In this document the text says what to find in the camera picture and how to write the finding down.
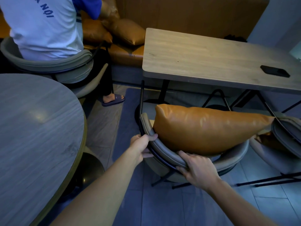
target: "foot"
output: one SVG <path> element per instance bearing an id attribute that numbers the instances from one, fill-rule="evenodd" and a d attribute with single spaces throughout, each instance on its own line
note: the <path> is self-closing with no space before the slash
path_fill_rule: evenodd
<path id="1" fill-rule="evenodd" d="M 107 96 L 103 96 L 102 99 L 103 99 L 104 103 L 112 102 L 112 101 L 115 100 L 115 94 L 111 93 L 111 94 L 109 94 Z"/>

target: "smartphone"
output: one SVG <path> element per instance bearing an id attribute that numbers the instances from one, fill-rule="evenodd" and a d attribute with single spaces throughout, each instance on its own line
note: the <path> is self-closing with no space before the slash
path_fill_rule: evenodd
<path id="1" fill-rule="evenodd" d="M 290 77 L 288 72 L 286 72 L 286 70 L 284 70 L 284 69 L 268 67 L 268 66 L 264 66 L 264 65 L 261 65 L 260 68 L 266 74 L 272 74 L 272 75 L 277 75 L 277 76 L 286 77 L 286 78 Z"/>

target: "purple slide sandal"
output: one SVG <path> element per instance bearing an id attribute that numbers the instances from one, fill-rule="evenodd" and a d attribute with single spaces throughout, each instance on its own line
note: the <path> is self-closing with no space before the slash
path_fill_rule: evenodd
<path id="1" fill-rule="evenodd" d="M 123 102 L 125 99 L 126 99 L 125 97 L 123 99 L 121 99 L 120 94 L 115 94 L 115 100 L 114 101 L 104 103 L 103 100 L 101 99 L 101 104 L 102 104 L 102 106 L 107 107 L 107 106 L 119 104 L 119 103 Z"/>

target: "person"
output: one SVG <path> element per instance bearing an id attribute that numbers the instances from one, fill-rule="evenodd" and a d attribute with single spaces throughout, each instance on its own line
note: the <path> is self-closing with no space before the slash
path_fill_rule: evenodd
<path id="1" fill-rule="evenodd" d="M 147 145 L 157 137 L 157 134 L 132 137 L 129 148 L 100 178 L 83 190 L 51 225 L 111 226 L 135 167 L 143 158 L 152 157 Z M 181 167 L 177 169 L 192 185 L 205 190 L 234 225 L 276 225 L 224 182 L 209 158 L 182 151 L 179 155 L 188 164 L 189 171 Z"/>
<path id="2" fill-rule="evenodd" d="M 33 61 L 62 59 L 84 49 L 81 10 L 94 20 L 115 17 L 117 11 L 102 0 L 0 0 L 0 8 L 11 28 L 10 36 L 23 58 Z M 0 58 L 2 63 L 8 65 L 3 54 L 0 54 Z M 64 85 L 74 89 L 88 84 L 107 63 L 98 87 L 103 96 L 102 104 L 109 106 L 123 102 L 123 95 L 112 93 L 111 58 L 108 52 L 99 49 L 93 62 L 93 68 L 85 79 Z M 2 69 L 15 72 L 13 67 L 11 71 L 7 67 Z"/>

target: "round table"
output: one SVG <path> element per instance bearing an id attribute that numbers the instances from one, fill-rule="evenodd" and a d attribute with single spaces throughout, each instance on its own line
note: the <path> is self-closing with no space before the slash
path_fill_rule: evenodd
<path id="1" fill-rule="evenodd" d="M 62 84 L 0 74 L 0 225 L 37 225 L 70 182 L 85 148 L 85 115 Z"/>

